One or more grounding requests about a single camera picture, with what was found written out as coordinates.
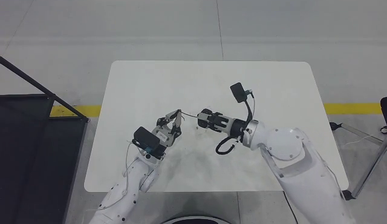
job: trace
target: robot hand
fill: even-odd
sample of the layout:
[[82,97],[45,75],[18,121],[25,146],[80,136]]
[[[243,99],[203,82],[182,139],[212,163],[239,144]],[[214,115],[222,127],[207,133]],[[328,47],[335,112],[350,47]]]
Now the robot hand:
[[[238,102],[245,102],[248,106],[247,95],[252,95],[251,91],[244,91],[240,83],[231,86],[231,90]],[[229,154],[234,145],[227,151],[220,151],[220,147],[230,139],[251,150],[260,148],[286,195],[310,223],[355,223],[335,175],[307,135],[298,128],[266,129],[262,122],[251,120],[250,107],[247,108],[249,117],[246,121],[212,113],[208,109],[198,114],[199,126],[228,135],[219,143],[216,152]],[[291,161],[292,164],[279,168],[275,161]]]
[[[174,119],[175,122],[170,129],[168,123]],[[140,127],[134,133],[134,139],[130,144],[136,145],[141,150],[130,165],[125,163],[126,169],[122,178],[111,187],[90,224],[118,224],[126,221],[137,203],[139,191],[147,192],[156,181],[165,149],[171,147],[175,139],[181,136],[180,125],[181,110],[176,110],[159,118],[152,132]]]

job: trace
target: yellow floor stripe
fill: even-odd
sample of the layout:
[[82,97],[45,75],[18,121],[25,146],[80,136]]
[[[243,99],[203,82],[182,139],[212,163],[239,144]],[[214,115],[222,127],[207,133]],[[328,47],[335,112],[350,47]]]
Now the yellow floor stripe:
[[327,114],[381,114],[380,103],[324,104]]
[[[76,105],[75,109],[87,117],[99,117],[101,112],[100,105]],[[381,114],[379,103],[354,103],[354,104],[324,104],[327,114]],[[75,116],[74,113],[67,110],[64,106],[55,105],[51,111],[51,117]]]

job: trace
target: white table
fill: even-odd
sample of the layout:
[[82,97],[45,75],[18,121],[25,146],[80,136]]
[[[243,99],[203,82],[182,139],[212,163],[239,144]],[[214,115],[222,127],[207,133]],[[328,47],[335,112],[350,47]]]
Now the white table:
[[[310,66],[305,62],[116,61],[103,98],[85,189],[105,192],[125,169],[128,141],[143,126],[181,108],[196,115],[203,108],[245,119],[246,106],[230,86],[241,82],[256,98],[255,119],[267,127],[299,127],[336,173],[341,189],[348,179]],[[261,156],[237,145],[226,156],[215,147],[224,133],[197,128],[185,117],[182,135],[167,149],[152,192],[282,190]],[[128,159],[137,154],[131,146]]]

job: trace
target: gray floor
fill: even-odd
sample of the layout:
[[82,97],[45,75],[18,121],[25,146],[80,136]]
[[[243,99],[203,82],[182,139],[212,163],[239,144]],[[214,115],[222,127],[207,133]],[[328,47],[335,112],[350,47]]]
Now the gray floor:
[[[0,0],[0,15],[0,55],[72,105],[102,103],[113,61],[148,59],[305,61],[324,103],[387,96],[387,0]],[[0,70],[0,94],[36,92]],[[371,134],[385,125],[381,115],[329,118]],[[81,223],[104,196],[83,188],[97,121],[88,125],[66,223]],[[357,139],[342,130],[335,137],[338,144]],[[340,150],[353,186],[377,147],[361,141]],[[359,223],[386,223],[386,172],[383,159],[348,202]],[[141,200],[129,223],[183,214],[294,223],[281,192],[146,193]]]

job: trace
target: black panel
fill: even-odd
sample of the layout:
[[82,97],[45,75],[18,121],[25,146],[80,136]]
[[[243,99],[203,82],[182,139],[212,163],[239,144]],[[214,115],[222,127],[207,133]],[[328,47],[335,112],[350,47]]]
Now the black panel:
[[60,224],[66,214],[86,122],[50,118],[25,188],[17,224]]
[[52,107],[44,94],[0,96],[0,216],[13,223]]
[[241,83],[236,83],[234,85],[231,85],[230,89],[238,103],[241,103],[247,100],[247,95]]

